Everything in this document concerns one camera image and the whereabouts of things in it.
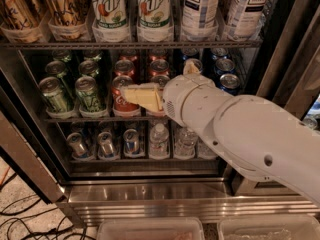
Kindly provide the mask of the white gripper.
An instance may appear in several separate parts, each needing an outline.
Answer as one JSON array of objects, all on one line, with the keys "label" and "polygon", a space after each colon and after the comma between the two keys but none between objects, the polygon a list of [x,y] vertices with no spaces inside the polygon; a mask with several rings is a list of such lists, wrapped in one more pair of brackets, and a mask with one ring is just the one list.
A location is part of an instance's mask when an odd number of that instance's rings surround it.
[{"label": "white gripper", "polygon": [[137,104],[149,111],[160,112],[164,109],[169,118],[180,126],[184,126],[182,108],[189,94],[204,85],[215,86],[211,79],[199,73],[200,70],[196,65],[188,62],[183,69],[184,75],[176,76],[165,85],[163,96],[160,86],[156,83],[122,86],[120,93],[127,102]]}]

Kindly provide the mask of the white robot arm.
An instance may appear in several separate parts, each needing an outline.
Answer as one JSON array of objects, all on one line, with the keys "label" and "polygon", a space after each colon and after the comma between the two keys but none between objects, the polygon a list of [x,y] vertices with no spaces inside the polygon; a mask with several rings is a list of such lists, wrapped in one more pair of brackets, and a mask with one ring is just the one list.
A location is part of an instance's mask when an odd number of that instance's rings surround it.
[{"label": "white robot arm", "polygon": [[277,181],[320,204],[320,134],[275,103],[233,96],[200,73],[178,75],[163,89],[145,83],[120,92],[126,101],[163,110],[194,131],[242,176]]}]

